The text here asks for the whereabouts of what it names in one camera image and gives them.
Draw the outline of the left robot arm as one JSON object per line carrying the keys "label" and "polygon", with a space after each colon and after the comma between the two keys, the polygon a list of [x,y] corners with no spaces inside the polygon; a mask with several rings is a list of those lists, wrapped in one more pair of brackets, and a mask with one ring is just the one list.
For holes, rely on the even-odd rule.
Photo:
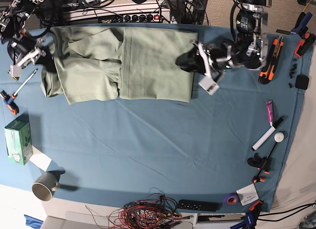
{"label": "left robot arm", "polygon": [[268,12],[272,0],[233,0],[230,12],[232,39],[203,44],[192,40],[193,48],[176,59],[186,72],[220,81],[227,70],[245,67],[257,71],[266,66],[269,41]]}

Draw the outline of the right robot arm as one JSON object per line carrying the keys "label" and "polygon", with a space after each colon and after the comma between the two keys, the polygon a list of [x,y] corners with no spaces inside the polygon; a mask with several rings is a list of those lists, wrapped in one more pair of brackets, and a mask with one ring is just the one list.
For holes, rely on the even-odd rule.
{"label": "right robot arm", "polygon": [[32,35],[25,29],[25,22],[45,0],[13,0],[0,16],[0,41],[7,43],[7,52],[13,61],[9,75],[20,77],[23,68],[29,63],[43,65],[47,72],[56,73],[53,57],[43,37],[50,32],[53,25],[56,5],[51,3],[51,16],[45,30],[39,35]]}

